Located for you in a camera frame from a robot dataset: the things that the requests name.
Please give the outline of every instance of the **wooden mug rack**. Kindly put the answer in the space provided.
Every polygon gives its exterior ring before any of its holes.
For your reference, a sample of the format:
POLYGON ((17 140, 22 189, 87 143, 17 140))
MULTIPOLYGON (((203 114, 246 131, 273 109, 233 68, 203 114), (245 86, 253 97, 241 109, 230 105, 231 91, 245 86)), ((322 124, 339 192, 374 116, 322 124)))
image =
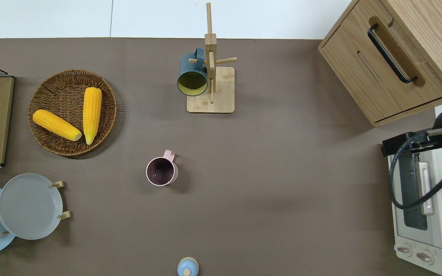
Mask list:
POLYGON ((217 64, 237 61, 237 58, 216 59, 217 41, 213 33, 211 20, 211 3, 207 3, 206 45, 207 92, 199 96, 187 96, 187 111, 192 113, 232 113, 235 111, 235 69, 220 67, 217 64))

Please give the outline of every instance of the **wooden cabinet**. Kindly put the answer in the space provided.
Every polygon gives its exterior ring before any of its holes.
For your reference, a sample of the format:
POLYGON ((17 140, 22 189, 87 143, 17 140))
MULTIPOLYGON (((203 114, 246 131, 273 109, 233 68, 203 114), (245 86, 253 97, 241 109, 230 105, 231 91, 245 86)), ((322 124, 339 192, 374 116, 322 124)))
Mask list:
POLYGON ((354 0, 319 50, 373 126, 442 104, 442 0, 354 0))

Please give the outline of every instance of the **mug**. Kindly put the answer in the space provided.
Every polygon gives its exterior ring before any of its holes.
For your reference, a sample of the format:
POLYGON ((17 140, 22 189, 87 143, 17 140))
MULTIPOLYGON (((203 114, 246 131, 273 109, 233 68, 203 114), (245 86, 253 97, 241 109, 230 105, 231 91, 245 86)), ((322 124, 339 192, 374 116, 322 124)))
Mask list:
POLYGON ((177 180, 178 168, 173 162, 175 153, 165 150, 163 157, 156 157, 146 166, 146 177, 155 186, 166 186, 177 180))
POLYGON ((194 53, 182 57, 178 70, 177 87, 187 96, 199 96, 207 90, 204 49, 197 47, 194 53), (196 63, 190 62, 189 58, 196 59, 196 63))

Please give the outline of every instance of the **black cable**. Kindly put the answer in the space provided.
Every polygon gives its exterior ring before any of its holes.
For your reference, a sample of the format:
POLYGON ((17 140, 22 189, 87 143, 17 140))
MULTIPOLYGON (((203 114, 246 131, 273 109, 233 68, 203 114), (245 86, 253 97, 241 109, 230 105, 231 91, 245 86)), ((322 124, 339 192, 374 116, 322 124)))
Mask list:
POLYGON ((427 136, 427 134, 422 133, 419 135, 414 135, 414 136, 410 137, 409 139, 407 139, 407 141, 405 141, 400 146, 400 148, 397 150, 397 153, 395 154, 395 156, 393 157, 393 160, 391 161, 390 171, 388 173, 388 191, 390 193, 391 202, 393 202, 393 204, 399 209, 409 209, 409 208, 413 208, 415 206, 418 206, 418 205, 426 202, 428 199, 430 199, 432 196, 434 196, 442 188, 442 179, 441 179, 435 185, 435 187, 433 187, 427 194, 425 194, 423 197, 416 200, 415 202, 407 204, 407 205, 402 205, 402 204, 398 203, 395 198, 395 193, 393 192, 393 171, 395 170, 395 165, 397 164, 398 158, 403 153, 403 151, 408 147, 409 143, 413 142, 414 140, 416 140, 418 138, 423 138, 424 136, 427 136))

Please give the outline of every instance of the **oven door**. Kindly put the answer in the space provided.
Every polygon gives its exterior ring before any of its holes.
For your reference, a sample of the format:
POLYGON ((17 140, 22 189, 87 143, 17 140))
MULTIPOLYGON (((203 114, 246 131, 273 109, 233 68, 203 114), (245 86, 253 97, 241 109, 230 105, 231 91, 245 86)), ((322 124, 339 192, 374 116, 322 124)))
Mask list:
MULTIPOLYGON (((434 169, 431 151, 403 153, 393 174, 393 190, 400 204, 416 201, 434 187, 439 180, 434 169)), ((393 206, 397 236, 442 247, 437 200, 430 200, 414 208, 401 210, 393 206)))

